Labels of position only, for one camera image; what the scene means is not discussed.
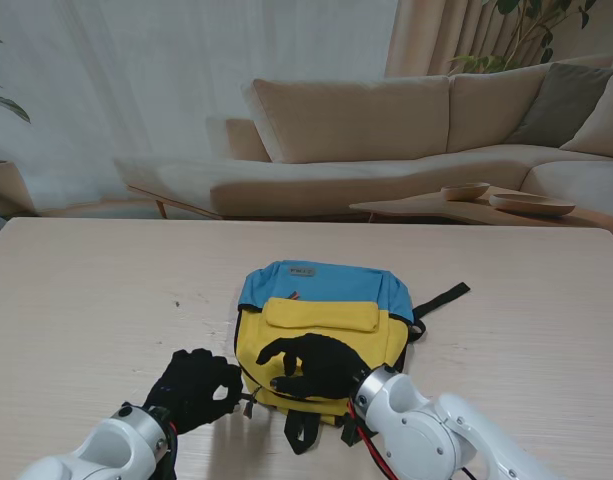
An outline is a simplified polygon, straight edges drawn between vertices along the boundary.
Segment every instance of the backpack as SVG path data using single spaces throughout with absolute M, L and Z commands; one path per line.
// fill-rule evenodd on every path
M 406 285 L 385 270 L 284 260 L 252 272 L 239 299 L 234 345 L 252 393 L 244 413 L 250 417 L 257 402 L 276 407 L 287 415 L 284 433 L 293 451 L 305 452 L 320 421 L 344 423 L 347 400 L 273 391 L 271 380 L 284 375 L 282 356 L 257 365 L 262 348 L 277 338 L 319 333 L 349 345 L 371 369 L 387 364 L 401 371 L 406 346 L 426 331 L 421 317 L 469 290 L 461 283 L 413 309 Z

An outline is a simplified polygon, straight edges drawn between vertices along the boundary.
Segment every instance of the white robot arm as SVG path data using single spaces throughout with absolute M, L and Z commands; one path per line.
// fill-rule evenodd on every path
M 147 480 L 157 464 L 168 463 L 157 478 L 174 478 L 177 439 L 157 409 L 124 405 L 102 420 L 74 452 L 45 457 L 19 480 Z
M 383 435 L 386 462 L 400 480 L 448 480 L 476 452 L 486 461 L 488 480 L 558 479 L 464 399 L 442 394 L 429 400 L 389 367 L 363 381 L 353 405 L 366 426 Z

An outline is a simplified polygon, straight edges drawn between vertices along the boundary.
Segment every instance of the wooden bowl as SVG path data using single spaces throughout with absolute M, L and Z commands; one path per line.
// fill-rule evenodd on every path
M 444 200 L 461 201 L 475 200 L 481 197 L 490 187 L 489 183 L 463 183 L 461 185 L 449 185 L 442 187 Z
M 505 210 L 513 213 L 527 213 L 530 215 L 548 215 L 550 217 L 560 217 L 575 209 L 575 204 L 571 202 L 540 197 L 538 195 L 521 195 L 518 193 L 498 193 L 491 195 L 488 202 L 497 210 Z

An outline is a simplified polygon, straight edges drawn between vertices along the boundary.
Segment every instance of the white curtain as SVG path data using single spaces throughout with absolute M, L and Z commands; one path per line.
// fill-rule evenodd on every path
M 209 158 L 254 77 L 383 77 L 396 0 L 0 0 L 0 159 L 38 209 L 126 195 L 112 158 Z

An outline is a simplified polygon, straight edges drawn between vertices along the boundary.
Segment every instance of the curtain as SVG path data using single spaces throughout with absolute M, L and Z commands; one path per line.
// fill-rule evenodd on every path
M 396 0 L 0 0 L 0 159 L 35 206 L 126 198 L 117 155 L 211 160 L 240 86 L 383 78 Z
M 391 37 L 387 77 L 445 75 L 458 55 L 504 55 L 517 23 L 517 10 L 501 15 L 490 0 L 399 0 Z M 517 53 L 521 65 L 541 56 L 538 39 Z

